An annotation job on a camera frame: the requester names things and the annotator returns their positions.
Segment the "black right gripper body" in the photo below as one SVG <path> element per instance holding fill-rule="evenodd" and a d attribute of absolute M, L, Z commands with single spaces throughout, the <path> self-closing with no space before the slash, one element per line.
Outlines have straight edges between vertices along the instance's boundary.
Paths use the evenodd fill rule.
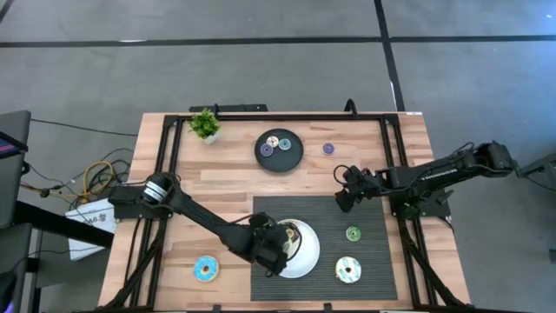
<path fill-rule="evenodd" d="M 345 181 L 342 192 L 348 197 L 371 198 L 383 194 L 381 180 L 369 169 L 360 170 L 356 166 L 351 166 L 344 171 L 342 177 Z"/>

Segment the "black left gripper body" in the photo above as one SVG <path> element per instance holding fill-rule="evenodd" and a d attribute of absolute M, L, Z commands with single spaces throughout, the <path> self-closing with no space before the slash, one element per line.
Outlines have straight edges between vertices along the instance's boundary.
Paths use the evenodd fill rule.
<path fill-rule="evenodd" d="M 253 235 L 250 252 L 253 262 L 266 268 L 272 275 L 279 275 L 286 268 L 288 259 L 284 251 L 289 239 L 286 228 L 265 213 L 251 216 L 249 228 Z"/>

